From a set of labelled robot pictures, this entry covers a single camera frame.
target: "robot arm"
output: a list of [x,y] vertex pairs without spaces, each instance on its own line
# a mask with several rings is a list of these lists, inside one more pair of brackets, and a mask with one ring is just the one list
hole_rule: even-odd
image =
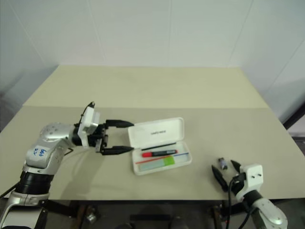
[[270,200],[263,198],[259,193],[263,180],[263,167],[258,164],[241,166],[232,161],[235,170],[239,173],[232,179],[230,190],[221,172],[214,166],[212,171],[218,183],[224,191],[232,191],[239,202],[243,202],[252,212],[252,218],[257,228],[287,229],[287,218],[285,214]]
[[[132,123],[106,120],[104,124],[99,124],[99,118],[100,114],[94,110],[94,102],[91,102],[77,124],[51,123],[41,130],[40,137],[26,154],[20,181],[11,192],[0,218],[0,229],[9,226],[35,228],[42,207],[48,200],[51,181],[68,148],[95,147],[95,151],[102,155],[116,155],[133,149],[128,146],[106,148],[108,141],[106,130],[109,126],[124,128],[132,126]],[[35,207],[35,209],[18,208],[18,206]]]

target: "table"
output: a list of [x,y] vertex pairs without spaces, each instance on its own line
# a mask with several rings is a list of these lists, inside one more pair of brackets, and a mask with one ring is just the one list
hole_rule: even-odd
[[[120,79],[123,85],[117,88],[122,91],[111,92],[109,88],[120,84]],[[103,82],[108,87],[97,93]],[[166,87],[159,82],[167,87],[171,85],[173,90],[162,97],[159,93]],[[183,89],[186,98],[173,93],[179,89]],[[183,117],[185,141],[193,162],[185,167],[136,176],[131,153],[102,156],[78,147],[64,158],[52,182],[50,199],[226,199],[211,171],[211,165],[216,165],[219,157],[242,164],[262,164],[261,194],[266,198],[305,197],[303,154],[239,69],[96,66],[60,66],[1,132],[0,192],[19,179],[26,151],[36,141],[41,128],[54,121],[76,123],[91,100],[101,112],[101,121],[124,119],[137,123]],[[127,129],[110,129],[109,143],[128,145]],[[229,179],[234,173],[229,164],[224,176]]]

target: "wall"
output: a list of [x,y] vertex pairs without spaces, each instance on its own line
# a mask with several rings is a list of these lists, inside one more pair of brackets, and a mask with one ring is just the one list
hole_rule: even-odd
[[240,66],[281,121],[305,100],[303,0],[0,0],[4,126],[58,64]]

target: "red marker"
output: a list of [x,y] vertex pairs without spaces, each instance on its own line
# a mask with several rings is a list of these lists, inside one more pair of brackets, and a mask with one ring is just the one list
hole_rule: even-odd
[[146,153],[142,153],[142,157],[167,156],[167,155],[176,154],[176,153],[178,153],[178,151],[175,150],[175,149],[164,150],[164,151],[157,151],[157,152],[146,152]]

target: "beige table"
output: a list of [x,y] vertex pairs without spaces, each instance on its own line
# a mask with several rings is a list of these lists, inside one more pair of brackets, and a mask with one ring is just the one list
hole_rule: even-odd
[[[115,69],[69,66],[59,68],[34,93],[0,134],[0,192],[19,179],[25,153],[44,125],[53,121],[75,123],[83,110],[82,103],[87,104],[88,101],[95,100],[102,121],[112,118],[136,123],[183,117],[185,141],[192,153],[193,162],[189,166],[177,169],[136,176],[132,171],[131,153],[102,156],[92,150],[84,151],[77,148],[64,158],[52,182],[51,199],[225,199],[226,194],[222,192],[211,172],[211,164],[216,165],[217,158],[221,156],[227,160],[235,159],[243,164],[262,164],[264,184],[261,193],[267,198],[305,197],[304,156],[242,72],[238,69],[180,70],[188,75],[188,80],[183,81],[178,73],[179,69],[141,68],[138,74],[137,69],[134,68],[119,68],[117,70],[119,73],[113,74],[115,80],[111,81],[110,74],[106,77],[104,73],[116,72]],[[151,98],[152,95],[158,97],[158,93],[152,88],[160,87],[157,81],[163,80],[161,75],[164,77],[169,71],[174,73],[168,75],[170,79],[180,77],[180,80],[173,84],[169,80],[168,86],[172,84],[175,90],[184,88],[187,100],[178,103],[172,97],[175,95],[172,92],[168,92],[160,103],[156,98]],[[86,77],[81,77],[85,72],[87,72]],[[142,80],[143,75],[146,75],[147,81],[155,75],[160,77],[147,83]],[[73,77],[78,78],[77,83],[71,83]],[[107,88],[100,91],[100,96],[92,92],[96,99],[90,98],[91,91],[99,88],[99,84],[107,82],[110,87],[118,84],[120,78],[125,86],[129,84],[128,90],[132,95],[124,96],[123,93],[112,92],[112,95],[105,99],[106,92],[111,93]],[[60,84],[63,87],[67,82],[71,84],[65,90],[59,87]],[[57,90],[54,98],[50,99],[51,91],[54,90],[52,85],[54,87],[56,85]],[[84,93],[81,94],[81,85],[92,85],[92,87],[83,90]],[[150,99],[149,104],[143,108],[135,103],[137,94],[134,90],[144,85],[146,85],[145,90],[151,94],[145,94],[144,89],[138,91],[140,104],[144,106],[145,99]],[[76,89],[74,96],[71,95],[73,89]],[[209,100],[204,98],[209,96],[209,89],[211,94],[218,97],[210,97]],[[76,97],[80,102],[73,100],[73,105],[69,105],[68,99],[61,100],[61,94],[64,96],[65,92],[66,97],[70,99]],[[101,107],[103,101],[106,101],[106,105]],[[174,105],[168,104],[169,108],[166,108],[166,104],[170,102]],[[126,129],[109,130],[109,135],[110,145],[128,145]],[[233,174],[234,170],[230,166],[225,172],[225,177],[230,178]]]

